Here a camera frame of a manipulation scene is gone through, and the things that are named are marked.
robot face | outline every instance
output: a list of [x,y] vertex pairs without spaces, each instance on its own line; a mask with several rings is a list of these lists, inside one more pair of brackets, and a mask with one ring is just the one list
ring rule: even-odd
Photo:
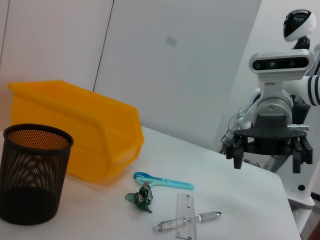
[[249,61],[250,70],[262,82],[300,80],[314,65],[309,50],[297,49],[286,52],[260,52]]
[[283,36],[292,42],[310,34],[316,28],[316,16],[308,10],[290,12],[283,23]]

white pen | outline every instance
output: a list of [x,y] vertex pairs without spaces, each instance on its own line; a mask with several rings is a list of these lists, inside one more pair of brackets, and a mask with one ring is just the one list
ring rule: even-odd
[[[198,223],[206,222],[209,220],[216,219],[219,217],[222,213],[220,211],[211,211],[206,213],[201,213],[197,216],[195,216],[195,221]],[[183,226],[187,224],[188,219],[186,217],[181,217],[179,219],[172,219],[168,221],[162,221],[157,226],[154,226],[152,229],[154,232],[163,232],[170,229],[174,229],[180,226]]]

ruler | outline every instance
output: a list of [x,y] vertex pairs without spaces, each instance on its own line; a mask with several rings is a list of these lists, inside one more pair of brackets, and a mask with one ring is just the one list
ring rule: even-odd
[[176,228],[176,237],[184,240],[196,240],[196,213],[194,197],[178,193],[176,219],[187,218],[187,223]]

mesh pencil holder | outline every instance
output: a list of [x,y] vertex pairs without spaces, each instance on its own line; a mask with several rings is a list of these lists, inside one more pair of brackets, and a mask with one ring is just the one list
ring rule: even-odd
[[18,124],[3,132],[0,217],[19,225],[41,224],[59,207],[73,138],[39,124]]

blue plastic tool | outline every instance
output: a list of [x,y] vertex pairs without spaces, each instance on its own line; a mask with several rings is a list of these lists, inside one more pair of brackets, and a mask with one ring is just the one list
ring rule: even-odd
[[179,188],[179,189],[190,189],[190,190],[193,190],[195,188],[195,186],[191,183],[155,177],[141,171],[135,172],[133,174],[133,178],[135,179],[136,183],[141,186],[145,182],[148,182],[150,187],[154,185],[158,185],[158,186],[165,186],[165,187],[172,187],[172,188]]

